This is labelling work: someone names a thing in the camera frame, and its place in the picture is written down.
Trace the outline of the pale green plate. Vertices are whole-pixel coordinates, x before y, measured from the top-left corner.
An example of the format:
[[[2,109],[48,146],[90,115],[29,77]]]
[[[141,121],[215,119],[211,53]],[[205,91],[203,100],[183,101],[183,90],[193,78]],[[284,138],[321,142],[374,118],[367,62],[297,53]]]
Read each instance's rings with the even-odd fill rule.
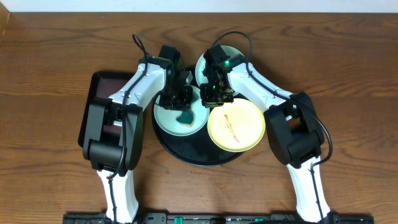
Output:
[[[242,54],[238,49],[234,47],[230,47],[227,45],[221,45],[221,47],[223,48],[225,53],[230,57],[233,57],[237,54]],[[196,64],[196,69],[195,69],[195,78],[198,87],[200,87],[200,85],[203,83],[208,83],[208,79],[205,76],[205,64],[206,62],[202,54],[202,56],[199,58]],[[251,95],[250,87],[252,87],[251,84],[252,80],[250,79],[250,77],[246,72],[246,66],[244,65],[244,63],[234,66],[232,71],[228,73],[228,80],[229,83],[231,84],[231,87],[234,90],[233,96],[241,94],[247,98],[249,95]]]

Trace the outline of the green sponge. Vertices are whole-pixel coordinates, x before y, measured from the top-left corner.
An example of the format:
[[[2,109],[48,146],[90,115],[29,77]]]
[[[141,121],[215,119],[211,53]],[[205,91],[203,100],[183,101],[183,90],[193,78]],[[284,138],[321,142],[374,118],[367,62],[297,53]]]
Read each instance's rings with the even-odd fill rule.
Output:
[[[192,127],[195,116],[191,110],[182,111],[181,115],[176,118],[176,121],[181,125]]]

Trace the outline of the light blue plate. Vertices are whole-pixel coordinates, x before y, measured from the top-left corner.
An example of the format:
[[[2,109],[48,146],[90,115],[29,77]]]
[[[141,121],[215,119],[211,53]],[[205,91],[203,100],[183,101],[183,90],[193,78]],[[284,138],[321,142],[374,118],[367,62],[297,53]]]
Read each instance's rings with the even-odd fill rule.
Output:
[[[210,114],[210,109],[205,108],[202,105],[200,98],[200,89],[195,86],[192,87],[193,87],[193,100],[191,102],[189,109],[193,112],[195,116],[192,127],[181,125],[179,122],[176,121],[176,118],[180,116],[182,111],[184,110],[180,111],[180,110],[164,109],[163,107],[159,106],[160,97],[159,96],[157,97],[154,106],[154,116],[156,123],[166,133],[169,133],[174,136],[188,136],[196,133],[206,124]]]

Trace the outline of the yellow plate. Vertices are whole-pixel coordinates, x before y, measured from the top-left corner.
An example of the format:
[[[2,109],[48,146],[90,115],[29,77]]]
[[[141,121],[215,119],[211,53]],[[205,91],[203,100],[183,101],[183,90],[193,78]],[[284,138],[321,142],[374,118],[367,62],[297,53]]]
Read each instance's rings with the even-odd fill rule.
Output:
[[[232,103],[213,108],[207,122],[211,140],[228,152],[244,152],[262,139],[266,124],[252,102],[235,98]]]

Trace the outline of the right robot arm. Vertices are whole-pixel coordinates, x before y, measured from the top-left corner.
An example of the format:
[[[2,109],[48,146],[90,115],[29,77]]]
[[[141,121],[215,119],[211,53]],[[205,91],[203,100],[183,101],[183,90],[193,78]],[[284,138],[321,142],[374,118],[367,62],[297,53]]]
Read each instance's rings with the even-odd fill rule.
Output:
[[[323,194],[320,154],[330,135],[310,97],[283,90],[261,75],[241,54],[204,54],[207,83],[202,103],[212,109],[208,132],[222,149],[245,151],[267,135],[272,152],[287,166],[302,220],[320,223],[330,213]]]

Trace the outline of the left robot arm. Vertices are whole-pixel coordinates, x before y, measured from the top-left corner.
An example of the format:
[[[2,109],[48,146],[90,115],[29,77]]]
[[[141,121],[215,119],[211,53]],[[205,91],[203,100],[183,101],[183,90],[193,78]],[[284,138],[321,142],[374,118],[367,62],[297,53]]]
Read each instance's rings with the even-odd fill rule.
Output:
[[[155,96],[172,109],[189,105],[192,89],[178,82],[179,60],[178,54],[146,55],[134,74],[102,71],[91,78],[78,144],[103,183],[107,223],[136,219],[134,169],[143,147],[146,107]]]

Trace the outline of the round black tray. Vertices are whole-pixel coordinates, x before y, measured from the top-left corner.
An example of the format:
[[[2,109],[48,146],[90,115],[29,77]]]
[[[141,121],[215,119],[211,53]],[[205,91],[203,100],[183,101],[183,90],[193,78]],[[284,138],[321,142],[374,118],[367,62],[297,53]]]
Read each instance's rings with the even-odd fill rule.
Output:
[[[192,73],[194,68],[191,67],[186,71]],[[192,83],[192,79],[190,79],[189,85],[198,88],[196,84]],[[154,106],[155,103],[152,109],[152,124],[155,134],[161,145],[177,159],[195,166],[218,166],[233,161],[245,152],[228,152],[219,148],[208,134],[208,120],[204,127],[188,136],[174,136],[166,133],[156,123]]]

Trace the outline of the dark brown square tray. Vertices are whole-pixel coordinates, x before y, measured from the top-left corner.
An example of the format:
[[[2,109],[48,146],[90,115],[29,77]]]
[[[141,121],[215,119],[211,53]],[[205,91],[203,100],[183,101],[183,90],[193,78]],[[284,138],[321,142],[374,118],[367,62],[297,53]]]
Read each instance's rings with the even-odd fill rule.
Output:
[[[134,72],[102,70],[95,72],[91,77],[90,87],[81,122],[78,145],[83,147],[88,111],[90,103],[95,97],[108,98],[119,91],[134,75]]]

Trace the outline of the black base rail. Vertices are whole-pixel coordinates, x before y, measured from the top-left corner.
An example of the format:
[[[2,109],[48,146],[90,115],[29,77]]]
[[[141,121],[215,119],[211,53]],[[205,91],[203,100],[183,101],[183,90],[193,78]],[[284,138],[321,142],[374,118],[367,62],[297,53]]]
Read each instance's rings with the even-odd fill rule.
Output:
[[[64,214],[63,224],[106,224],[111,220],[103,213]],[[133,224],[245,224],[245,223],[304,223],[297,214],[273,213],[270,215],[187,215],[146,213],[138,215]],[[374,224],[369,215],[329,214],[321,223],[328,224]]]

